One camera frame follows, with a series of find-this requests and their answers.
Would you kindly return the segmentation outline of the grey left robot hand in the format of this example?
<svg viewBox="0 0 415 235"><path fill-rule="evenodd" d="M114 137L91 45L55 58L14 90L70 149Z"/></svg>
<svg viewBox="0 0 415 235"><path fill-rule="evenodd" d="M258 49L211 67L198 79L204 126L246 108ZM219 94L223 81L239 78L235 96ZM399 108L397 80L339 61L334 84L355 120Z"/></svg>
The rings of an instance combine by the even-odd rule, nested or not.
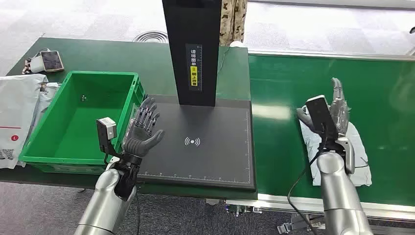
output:
<svg viewBox="0 0 415 235"><path fill-rule="evenodd" d="M124 153L142 158L162 141L165 131L154 131L157 119L160 117L156 108L156 100L153 97L147 97L138 107L130 119L122 142Z"/></svg>

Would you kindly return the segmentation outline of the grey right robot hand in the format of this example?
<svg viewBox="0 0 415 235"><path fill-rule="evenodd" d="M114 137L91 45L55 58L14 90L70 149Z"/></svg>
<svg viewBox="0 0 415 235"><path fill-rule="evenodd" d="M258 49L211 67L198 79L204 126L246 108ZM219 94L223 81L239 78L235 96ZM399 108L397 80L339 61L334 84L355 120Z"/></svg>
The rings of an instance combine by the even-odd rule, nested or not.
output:
<svg viewBox="0 0 415 235"><path fill-rule="evenodd" d="M331 82L333 86L331 104L328 104L324 95L318 95L309 98L304 107L296 109L296 113L298 119L313 133L336 140L339 135L346 135L349 107L341 81L333 77Z"/></svg>

